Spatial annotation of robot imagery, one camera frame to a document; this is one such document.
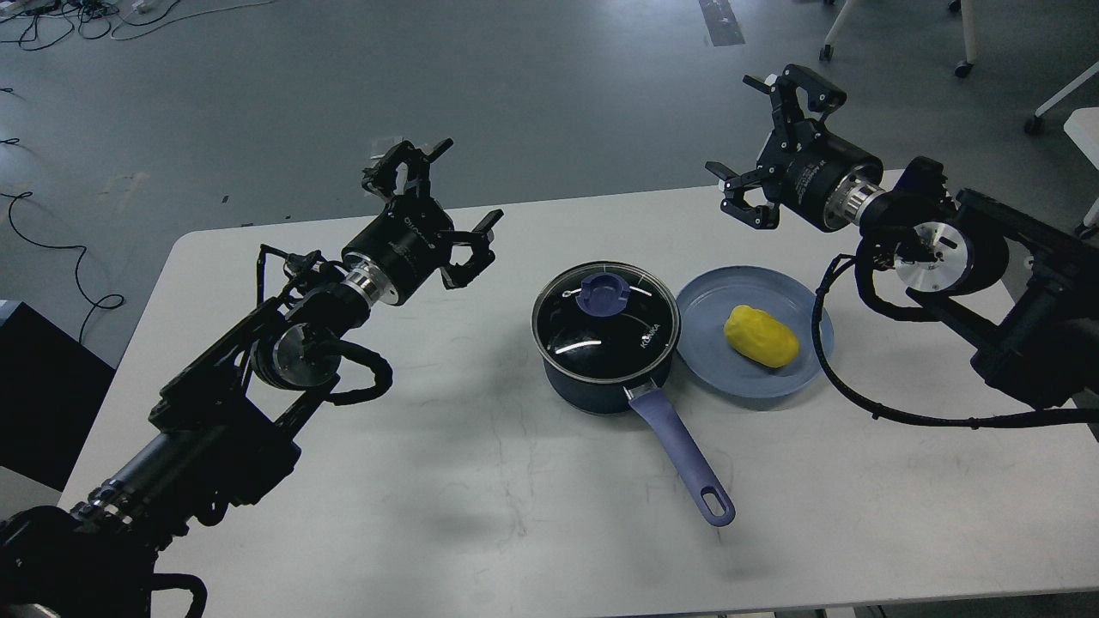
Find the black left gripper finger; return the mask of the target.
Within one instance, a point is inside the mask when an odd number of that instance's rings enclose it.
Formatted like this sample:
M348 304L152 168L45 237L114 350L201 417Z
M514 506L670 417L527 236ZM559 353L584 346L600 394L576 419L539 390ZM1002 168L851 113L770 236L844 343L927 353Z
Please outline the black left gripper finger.
M442 230L437 233L440 242L452 250L454 247L467 247L471 250L470 258L460 264L449 263L449 254L443 265L440 266L440 276L446 289L459 289L467 287L478 278L488 266L495 261L495 252L491 250L493 241L492 227L506 216L502 209L490 210L482 217L477 227L470 231Z
M444 137L432 151L424 152L410 141L401 141L362 172L360 187L386 203L399 195L432 198L429 169L452 145L452 137Z

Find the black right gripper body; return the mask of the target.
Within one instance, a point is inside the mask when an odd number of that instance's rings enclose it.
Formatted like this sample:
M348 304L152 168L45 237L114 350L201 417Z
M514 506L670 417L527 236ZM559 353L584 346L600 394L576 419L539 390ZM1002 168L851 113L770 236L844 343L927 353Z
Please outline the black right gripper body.
M851 223L843 187L850 177L878 185L884 173L879 157L815 120L793 123L792 134L773 129L756 164L757 172L767 175L761 187L770 203L786 207L828 233Z

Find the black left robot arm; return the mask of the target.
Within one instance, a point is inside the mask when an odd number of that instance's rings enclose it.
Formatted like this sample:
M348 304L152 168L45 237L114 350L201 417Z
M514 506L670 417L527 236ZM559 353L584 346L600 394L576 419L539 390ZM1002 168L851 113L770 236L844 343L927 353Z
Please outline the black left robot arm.
M185 614L203 615L204 581L158 573L160 552L191 521L219 525L285 481L301 454L295 437L322 404L371 402L392 387L389 361L346 340L373 306L403 305L434 273L462 288L495 261L502 211L460 231L431 192L429 172L453 144L402 141L365 168L362 188L385 206L337 261L260 246L256 284L276 255L286 285L259 289L255 308L160 388L149 444L75 507L3 521L4 617L149 617L160 591L188 593Z

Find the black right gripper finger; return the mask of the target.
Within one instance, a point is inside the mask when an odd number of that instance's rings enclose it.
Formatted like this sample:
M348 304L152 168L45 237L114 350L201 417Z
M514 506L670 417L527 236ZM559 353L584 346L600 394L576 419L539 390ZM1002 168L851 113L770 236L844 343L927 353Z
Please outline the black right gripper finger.
M721 184L723 198L720 209L722 212L734 216L739 222L746 224L746 227L756 228L756 230L773 230L780 224L780 207L770 201L762 206L752 206L747 203L745 198L747 191L753 191L756 188L766 189L774 184L777 175L774 166L758 167L755 172L735 173L723 163L707 161L704 168L718 177Z
M815 133L848 101L847 91L801 65L787 65L765 79L745 75L743 82L767 95L774 129L781 137L796 137L802 129Z

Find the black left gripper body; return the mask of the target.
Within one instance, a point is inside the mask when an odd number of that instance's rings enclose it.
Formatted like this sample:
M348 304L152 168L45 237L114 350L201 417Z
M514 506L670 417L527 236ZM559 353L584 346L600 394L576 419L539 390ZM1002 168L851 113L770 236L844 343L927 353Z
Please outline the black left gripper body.
M401 306L449 258L440 234L453 228L433 198L395 197L342 249L342 260L349 269L369 261L390 283L380 300Z

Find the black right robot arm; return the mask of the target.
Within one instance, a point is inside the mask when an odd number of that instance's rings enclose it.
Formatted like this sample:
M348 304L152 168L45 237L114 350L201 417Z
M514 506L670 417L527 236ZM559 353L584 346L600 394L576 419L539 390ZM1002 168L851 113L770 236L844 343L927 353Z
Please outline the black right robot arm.
M1072 406L1096 391L1096 247L984 192L951 194L944 166L918 156L887 186L879 157L840 137L828 117L847 102L834 82L802 65L746 86L765 93L771 130L746 173L708 161L725 194L720 207L746 227L771 230L780 212L817 230L859 231L851 254L829 262L817 286L811 345L830 384L872 418L917 427L1096 424L1096 408ZM829 364L822 316L852 271L857 296L896 322L937 322L973 349L985 385L1026 411L942 418L895 409L856 391Z

